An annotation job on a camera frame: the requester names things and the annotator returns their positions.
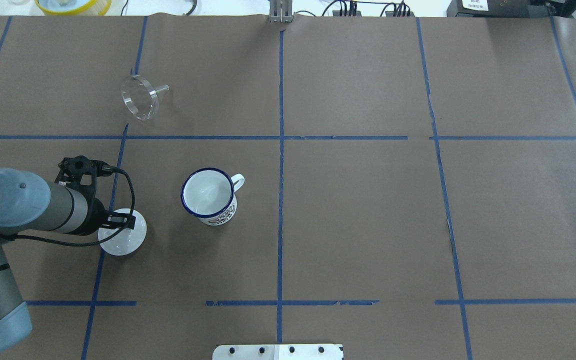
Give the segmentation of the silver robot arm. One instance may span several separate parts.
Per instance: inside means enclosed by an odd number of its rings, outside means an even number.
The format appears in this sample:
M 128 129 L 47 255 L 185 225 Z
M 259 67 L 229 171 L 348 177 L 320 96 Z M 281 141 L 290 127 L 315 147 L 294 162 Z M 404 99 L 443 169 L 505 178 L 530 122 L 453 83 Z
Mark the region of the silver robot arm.
M 55 182 L 30 171 L 0 168 L 0 352 L 32 332 L 27 301 L 3 246 L 34 240 L 67 248 L 100 246 L 138 228 L 136 197 L 125 170 L 85 157 L 65 158 Z M 96 197 L 97 179 L 121 174 L 131 191 L 127 213 L 107 209 Z

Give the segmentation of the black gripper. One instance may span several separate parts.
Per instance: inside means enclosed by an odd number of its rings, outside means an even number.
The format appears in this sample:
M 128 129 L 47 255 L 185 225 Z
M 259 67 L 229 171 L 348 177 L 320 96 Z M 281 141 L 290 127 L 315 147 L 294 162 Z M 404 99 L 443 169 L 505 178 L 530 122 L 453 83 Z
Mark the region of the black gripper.
M 119 229 L 134 230 L 137 220 L 132 213 L 108 213 L 107 216 L 103 203 L 98 198 L 94 198 L 84 221 L 84 235 L 91 235 L 98 231 L 107 219 L 107 229 L 113 231 Z

